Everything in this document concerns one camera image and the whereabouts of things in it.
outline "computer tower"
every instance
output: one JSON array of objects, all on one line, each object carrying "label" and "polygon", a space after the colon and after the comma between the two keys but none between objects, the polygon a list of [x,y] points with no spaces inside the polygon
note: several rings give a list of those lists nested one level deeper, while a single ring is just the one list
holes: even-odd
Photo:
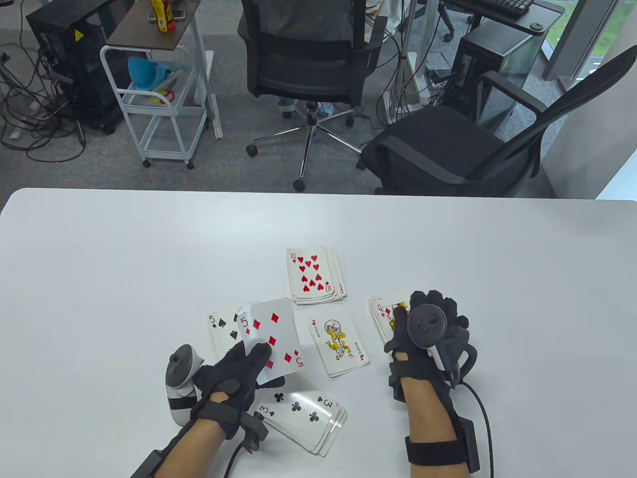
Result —
[{"label": "computer tower", "polygon": [[[27,15],[38,39],[44,69],[60,85],[72,114],[92,127],[103,128],[105,133],[114,132],[122,115],[99,51],[134,3],[53,0]],[[128,52],[113,51],[108,57],[115,81],[122,88],[131,82],[129,56]]]},{"label": "computer tower", "polygon": [[[531,72],[544,39],[545,36],[533,36],[485,20],[460,40],[452,76],[440,104],[475,121],[480,75],[487,71],[497,71],[521,88]],[[478,123],[495,133],[514,106],[514,100],[501,91],[484,85]]]}]

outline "black glove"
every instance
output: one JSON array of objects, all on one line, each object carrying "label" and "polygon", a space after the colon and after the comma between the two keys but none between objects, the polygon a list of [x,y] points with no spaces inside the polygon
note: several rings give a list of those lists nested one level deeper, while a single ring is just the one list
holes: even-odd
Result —
[{"label": "black glove", "polygon": [[[213,392],[225,391],[228,400],[223,402],[224,405],[245,412],[254,402],[255,389],[285,385],[285,377],[261,386],[257,385],[257,376],[266,366],[271,354],[272,348],[268,344],[257,344],[246,356],[243,342],[239,342],[216,365],[202,366],[192,378],[195,387],[201,390],[201,400],[192,408],[190,418],[197,417],[197,413],[206,405]],[[228,440],[234,437],[239,428],[236,423],[220,423],[220,426]]]},{"label": "black glove", "polygon": [[[410,310],[423,304],[437,305],[442,309],[447,317],[447,326],[460,326],[466,329],[469,326],[469,319],[464,315],[458,316],[456,302],[447,297],[443,298],[438,291],[429,291],[425,294],[415,291],[409,301]],[[394,388],[394,398],[404,402],[404,393],[400,386],[400,377],[412,377],[418,380],[428,380],[436,390],[438,397],[443,402],[448,411],[453,410],[449,397],[450,387],[445,384],[443,373],[438,370],[434,359],[430,357],[426,350],[414,345],[407,332],[407,311],[403,307],[394,309],[394,338],[385,344],[385,352],[392,352],[394,363],[392,364],[392,376],[389,385]],[[408,361],[398,361],[396,352],[405,352],[409,357]]]}]

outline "bottle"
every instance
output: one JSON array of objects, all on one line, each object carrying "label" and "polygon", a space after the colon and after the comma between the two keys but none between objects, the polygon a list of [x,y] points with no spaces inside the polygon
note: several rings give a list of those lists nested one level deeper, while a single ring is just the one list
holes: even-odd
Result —
[{"label": "bottle", "polygon": [[175,31],[175,19],[170,0],[152,0],[153,10],[157,17],[157,28],[164,33]]}]

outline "sneaker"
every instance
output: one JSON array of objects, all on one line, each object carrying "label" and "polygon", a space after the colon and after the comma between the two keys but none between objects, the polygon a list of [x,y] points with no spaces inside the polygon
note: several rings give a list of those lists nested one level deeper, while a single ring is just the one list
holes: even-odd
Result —
[{"label": "sneaker", "polygon": [[319,103],[318,104],[318,117],[327,118],[334,114],[334,103]]},{"label": "sneaker", "polygon": [[296,100],[291,98],[279,98],[278,107],[282,113],[294,111]]}]

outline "chair seat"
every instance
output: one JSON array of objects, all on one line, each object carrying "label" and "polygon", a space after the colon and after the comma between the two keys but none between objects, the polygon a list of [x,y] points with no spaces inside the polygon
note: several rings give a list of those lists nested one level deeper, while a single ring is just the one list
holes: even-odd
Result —
[{"label": "chair seat", "polygon": [[[423,108],[388,126],[361,152],[363,163],[379,178],[381,158],[376,146],[388,136],[399,138],[434,163],[464,178],[474,173],[486,158],[504,144],[483,127],[446,106]],[[515,167],[478,187],[448,185],[424,172],[422,175],[426,177],[415,181],[422,193],[431,196],[499,196],[526,169],[527,155],[528,152],[524,151]]]}]

